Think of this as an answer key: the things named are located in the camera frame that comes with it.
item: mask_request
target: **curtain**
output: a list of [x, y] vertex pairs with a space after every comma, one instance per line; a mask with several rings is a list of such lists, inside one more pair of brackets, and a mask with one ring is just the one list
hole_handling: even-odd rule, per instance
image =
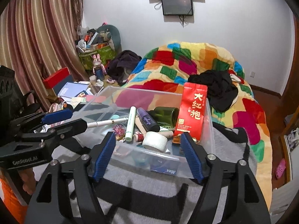
[[50, 107], [42, 80], [62, 67], [87, 80], [76, 50], [82, 0], [11, 0], [0, 16], [0, 64], [13, 69], [23, 94], [35, 90], [44, 111]]

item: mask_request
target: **pink bunny toy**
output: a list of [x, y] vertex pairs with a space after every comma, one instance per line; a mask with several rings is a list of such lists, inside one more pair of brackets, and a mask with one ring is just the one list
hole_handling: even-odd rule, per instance
[[97, 77], [97, 79], [100, 79], [101, 81], [104, 81], [106, 73], [106, 69], [104, 65], [102, 64], [101, 57], [99, 54], [93, 55], [93, 74]]

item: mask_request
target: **colorful quilt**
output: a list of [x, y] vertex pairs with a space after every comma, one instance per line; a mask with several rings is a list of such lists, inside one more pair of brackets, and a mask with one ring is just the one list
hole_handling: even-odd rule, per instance
[[[233, 70], [245, 77], [242, 66], [226, 49], [208, 43], [172, 43], [151, 50], [139, 62], [123, 87], [182, 93], [189, 75], [206, 70]], [[270, 208], [272, 199], [272, 147], [264, 110], [249, 84], [234, 84], [237, 102], [226, 112], [211, 109], [212, 120], [226, 127], [244, 127], [258, 161], [256, 179]]]

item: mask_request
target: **wall-mounted monitor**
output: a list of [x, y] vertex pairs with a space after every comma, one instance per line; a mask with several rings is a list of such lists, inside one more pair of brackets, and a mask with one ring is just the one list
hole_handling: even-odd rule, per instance
[[162, 0], [163, 15], [193, 15], [192, 0]]

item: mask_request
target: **white pen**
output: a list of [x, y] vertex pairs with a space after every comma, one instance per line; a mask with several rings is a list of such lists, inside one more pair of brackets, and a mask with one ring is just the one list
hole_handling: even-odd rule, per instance
[[109, 120], [91, 122], [91, 123], [87, 123], [87, 128], [95, 128], [95, 127], [105, 126], [105, 125], [125, 123], [128, 121], [128, 119], [129, 118], [120, 118], [120, 119], [109, 119]]

